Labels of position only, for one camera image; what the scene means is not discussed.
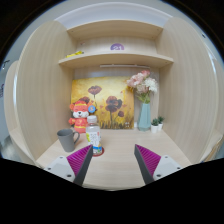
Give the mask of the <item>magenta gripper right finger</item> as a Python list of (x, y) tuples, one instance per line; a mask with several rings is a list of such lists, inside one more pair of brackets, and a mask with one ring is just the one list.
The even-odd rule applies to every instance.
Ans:
[(134, 155), (138, 162), (144, 183), (152, 183), (154, 181), (153, 174), (161, 157), (153, 151), (138, 144), (135, 145)]

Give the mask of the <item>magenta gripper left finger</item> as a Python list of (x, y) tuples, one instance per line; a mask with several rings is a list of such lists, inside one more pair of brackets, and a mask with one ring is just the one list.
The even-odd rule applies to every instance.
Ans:
[(88, 145), (67, 157), (68, 163), (75, 174), (75, 184), (79, 186), (83, 184), (92, 156), (93, 148)]

